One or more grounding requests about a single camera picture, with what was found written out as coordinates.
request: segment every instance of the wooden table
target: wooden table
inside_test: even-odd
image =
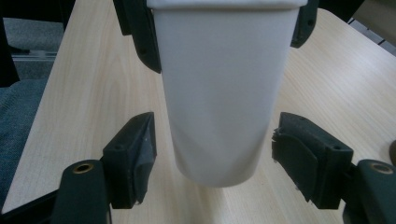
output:
[[[113,211],[114,223],[341,223],[338,211],[306,203],[271,158],[279,113],[305,116],[355,149],[354,162],[389,162],[396,139],[396,59],[320,10],[315,32],[292,49],[262,161],[249,181],[227,189],[200,187],[176,168],[161,75],[136,57],[122,36],[110,0],[76,2],[5,210],[59,187],[76,161],[99,159],[132,116],[154,111],[158,157],[148,194],[132,210]]]

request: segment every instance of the white cup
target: white cup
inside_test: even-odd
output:
[[[257,167],[305,0],[148,0],[177,167],[209,187]]]

